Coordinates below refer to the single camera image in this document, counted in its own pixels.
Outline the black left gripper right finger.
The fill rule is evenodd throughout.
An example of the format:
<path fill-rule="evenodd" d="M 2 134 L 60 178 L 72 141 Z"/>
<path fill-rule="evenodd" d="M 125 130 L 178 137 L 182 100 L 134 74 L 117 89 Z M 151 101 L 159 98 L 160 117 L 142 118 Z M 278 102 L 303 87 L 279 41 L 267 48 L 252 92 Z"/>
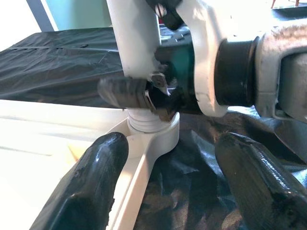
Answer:
<path fill-rule="evenodd" d="M 224 133 L 215 157 L 250 230 L 305 230 L 307 190 L 262 144 Z"/>

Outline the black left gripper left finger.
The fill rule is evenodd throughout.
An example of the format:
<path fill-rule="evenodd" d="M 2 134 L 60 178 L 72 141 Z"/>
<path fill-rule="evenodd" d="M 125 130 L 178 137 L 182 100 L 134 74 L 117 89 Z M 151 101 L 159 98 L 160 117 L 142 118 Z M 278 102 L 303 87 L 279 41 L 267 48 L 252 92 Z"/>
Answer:
<path fill-rule="evenodd" d="M 62 177 L 32 230 L 104 230 L 129 144 L 120 132 L 99 137 Z"/>

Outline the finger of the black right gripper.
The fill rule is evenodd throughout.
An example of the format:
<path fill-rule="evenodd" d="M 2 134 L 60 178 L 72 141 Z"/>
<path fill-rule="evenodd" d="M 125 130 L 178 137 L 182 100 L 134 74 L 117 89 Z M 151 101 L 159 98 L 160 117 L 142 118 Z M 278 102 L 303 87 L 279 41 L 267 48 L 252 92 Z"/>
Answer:
<path fill-rule="evenodd" d="M 152 84 L 146 79 L 107 77 L 99 81 L 97 90 L 108 104 L 125 109 L 156 109 L 150 98 Z"/>

